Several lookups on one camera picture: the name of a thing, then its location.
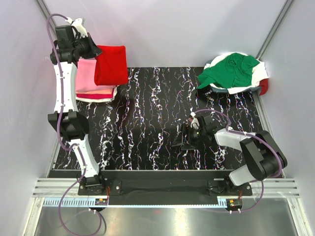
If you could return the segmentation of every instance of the gray wall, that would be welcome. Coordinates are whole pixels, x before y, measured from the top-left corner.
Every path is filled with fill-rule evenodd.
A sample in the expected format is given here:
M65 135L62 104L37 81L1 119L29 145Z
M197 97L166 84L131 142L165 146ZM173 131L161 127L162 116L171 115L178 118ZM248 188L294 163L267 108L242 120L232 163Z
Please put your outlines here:
M37 181L48 170L56 140L56 78L45 21L33 0L0 4L0 235L21 235Z
M262 96L275 140L288 159L286 173L295 178L315 232L315 1L297 0L263 60L270 88Z
M256 55L284 0L45 0L84 17L93 40L125 45L129 67L203 66L224 52Z

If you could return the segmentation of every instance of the black marble surface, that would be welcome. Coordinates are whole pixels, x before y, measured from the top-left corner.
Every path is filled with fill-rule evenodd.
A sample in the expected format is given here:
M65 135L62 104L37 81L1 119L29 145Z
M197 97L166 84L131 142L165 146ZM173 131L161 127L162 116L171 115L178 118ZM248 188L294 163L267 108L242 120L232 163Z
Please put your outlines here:
M241 153L228 147L180 151L171 147L191 111L211 108L229 115L232 127L256 132L260 120L251 93L196 92L202 67L130 68L129 84L109 103L78 102L90 122L90 145L101 169L236 169ZM214 114L221 125L226 119ZM79 169L73 152L60 150L55 169Z

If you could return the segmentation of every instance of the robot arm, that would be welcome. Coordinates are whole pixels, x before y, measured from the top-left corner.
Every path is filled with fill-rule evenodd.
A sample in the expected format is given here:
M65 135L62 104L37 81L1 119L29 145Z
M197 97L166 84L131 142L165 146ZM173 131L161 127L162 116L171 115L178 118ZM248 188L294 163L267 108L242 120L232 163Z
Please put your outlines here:
M190 125L182 124L181 132L172 146L181 146L182 150L195 150L200 143L202 146L217 144L240 150L243 153L246 165L229 174L225 180L227 188L235 189L254 180L264 180L279 171L279 163L274 154L256 139L218 127L211 116L196 117L192 113L191 118ZM266 142L277 153L282 169L287 166L284 154L267 131L249 134Z
M83 189L87 191L102 191L105 188L104 178L101 176L99 165L93 157L89 144L89 122L84 115L78 113L75 99L75 78L79 59L81 57L85 59L94 58L100 55L102 51L94 44L90 34L87 33L83 26L82 18L75 21L68 18L66 21L70 25L56 27L57 40L54 42L55 46L58 47L57 54L63 77L60 75L55 54L52 52L50 55L57 79L57 98L54 113L48 115L48 121L57 131L58 118L62 116L60 135L69 145L77 144L73 149L82 174L84 168L86 168L82 181ZM82 152L85 166L77 147Z

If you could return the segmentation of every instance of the red cloth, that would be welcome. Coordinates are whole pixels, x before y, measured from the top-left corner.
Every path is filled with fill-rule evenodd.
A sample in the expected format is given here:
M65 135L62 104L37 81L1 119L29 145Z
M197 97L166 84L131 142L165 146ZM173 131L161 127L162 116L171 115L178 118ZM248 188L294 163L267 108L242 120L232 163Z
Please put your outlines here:
M111 94L76 94L77 97L80 98L88 98L88 99L105 99L105 98L113 98L114 97L114 89Z
M264 95L268 90L268 79L263 79L259 82L259 86L261 86L261 91L259 96Z
M96 85L123 85L128 83L125 46L101 46L103 53L97 56L94 82Z

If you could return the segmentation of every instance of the pink cloth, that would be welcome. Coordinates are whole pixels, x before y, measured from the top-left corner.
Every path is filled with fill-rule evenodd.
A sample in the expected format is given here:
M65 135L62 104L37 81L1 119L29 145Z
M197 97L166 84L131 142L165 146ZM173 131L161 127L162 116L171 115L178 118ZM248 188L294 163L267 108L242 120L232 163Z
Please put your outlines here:
M80 94L112 94L113 89L108 88L104 90L95 90L95 91L89 91L89 92L80 92Z
M94 82L96 60L80 59L78 61L78 71L75 79L76 93L105 90L109 94L115 86L97 86Z

